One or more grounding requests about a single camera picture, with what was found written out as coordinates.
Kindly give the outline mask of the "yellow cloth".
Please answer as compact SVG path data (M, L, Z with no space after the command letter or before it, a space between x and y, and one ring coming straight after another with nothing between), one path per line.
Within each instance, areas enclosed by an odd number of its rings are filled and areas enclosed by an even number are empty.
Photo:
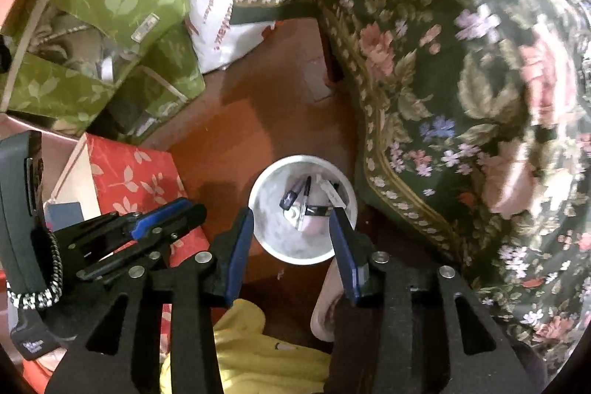
M331 356L263 333L263 310L238 299L213 327L225 393L321 393Z

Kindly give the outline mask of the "red leaf-print gift bag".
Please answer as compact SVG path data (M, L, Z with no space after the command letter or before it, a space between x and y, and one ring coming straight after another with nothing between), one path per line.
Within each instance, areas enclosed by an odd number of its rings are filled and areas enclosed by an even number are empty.
M102 214L147 213L186 195L172 156L85 134L45 204L56 231Z

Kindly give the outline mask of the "green leaf-print storage bag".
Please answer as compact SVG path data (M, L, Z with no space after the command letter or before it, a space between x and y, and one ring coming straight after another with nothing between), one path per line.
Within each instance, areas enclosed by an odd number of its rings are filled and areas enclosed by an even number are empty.
M63 134L140 142L205 88L189 0L1 0L1 109Z

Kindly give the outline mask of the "black pens in bin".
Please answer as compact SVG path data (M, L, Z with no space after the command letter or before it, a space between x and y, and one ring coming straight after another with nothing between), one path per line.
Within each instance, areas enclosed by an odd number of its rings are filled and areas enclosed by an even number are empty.
M314 185L317 185L325 194L328 204L311 204L311 187ZM331 182L321 174L315 175L315 180L311 175L297 180L280 199L283 217L297 229L301 229L305 217L328 217L335 208L346 209L346 202L339 194L339 182Z

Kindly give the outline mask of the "white HotMaxx plastic bag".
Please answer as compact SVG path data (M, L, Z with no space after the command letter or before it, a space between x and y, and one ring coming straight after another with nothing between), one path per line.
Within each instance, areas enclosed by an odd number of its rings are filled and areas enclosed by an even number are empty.
M224 70L263 43L275 22L231 24L235 0L189 0L185 21L202 74Z

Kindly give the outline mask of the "dark floral bed sheet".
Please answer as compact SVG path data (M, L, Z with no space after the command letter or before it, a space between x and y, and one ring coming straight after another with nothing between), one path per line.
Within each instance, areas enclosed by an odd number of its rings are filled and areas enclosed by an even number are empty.
M315 17L360 108L363 200L567 364L590 320L590 0L235 0Z

